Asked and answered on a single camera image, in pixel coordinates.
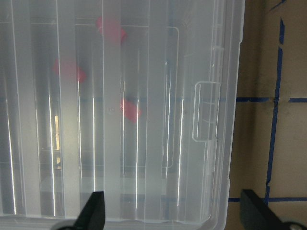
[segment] red object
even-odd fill
[[[126,99],[121,99],[120,108],[123,111],[124,116],[133,123],[136,123],[138,117],[142,115],[142,111],[140,109],[138,110],[136,105]]]
[[[105,26],[105,33],[102,34],[102,26]],[[114,42],[117,38],[117,32],[120,28],[120,43],[123,43],[127,38],[127,33],[121,28],[120,23],[116,21],[106,21],[104,24],[102,23],[102,17],[97,18],[96,27],[101,35],[105,35],[106,38],[110,39],[110,41]]]
[[[52,71],[55,74],[59,75],[59,59],[55,60],[53,67],[52,67]],[[74,75],[75,73],[77,75],[76,79],[80,83],[84,82],[87,77],[85,72],[79,66],[77,66],[76,63],[72,61],[62,61],[61,71],[65,77],[71,77],[71,78],[76,77]]]

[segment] black object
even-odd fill
[[[106,222],[104,192],[93,192],[73,226],[58,230],[102,230]]]
[[[282,223],[253,190],[241,192],[240,218],[245,230],[307,230],[299,223]]]

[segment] storage box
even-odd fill
[[[0,229],[104,190],[106,229],[223,229],[242,0],[3,0]]]

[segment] plastic container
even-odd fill
[[[224,228],[243,0],[2,0],[0,229],[104,190],[106,229]]]

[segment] clear plastic bin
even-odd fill
[[[106,229],[226,220],[243,0],[2,0],[0,229],[105,191]]]

